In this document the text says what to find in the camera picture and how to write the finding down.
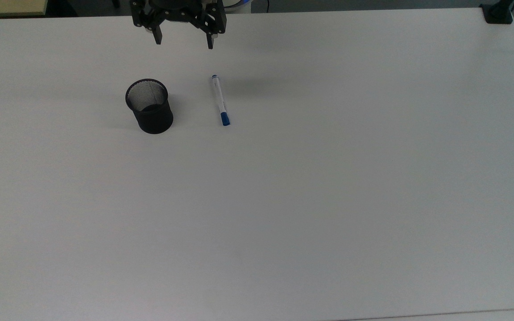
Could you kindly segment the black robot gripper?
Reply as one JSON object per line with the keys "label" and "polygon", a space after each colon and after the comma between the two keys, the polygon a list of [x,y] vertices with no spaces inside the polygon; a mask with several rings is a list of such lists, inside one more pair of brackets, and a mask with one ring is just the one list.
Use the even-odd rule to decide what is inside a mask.
{"label": "black robot gripper", "polygon": [[161,24],[165,21],[191,24],[206,33],[208,49],[214,48],[217,34],[226,32],[227,17],[221,0],[131,0],[130,10],[136,27],[152,31],[161,45]]}

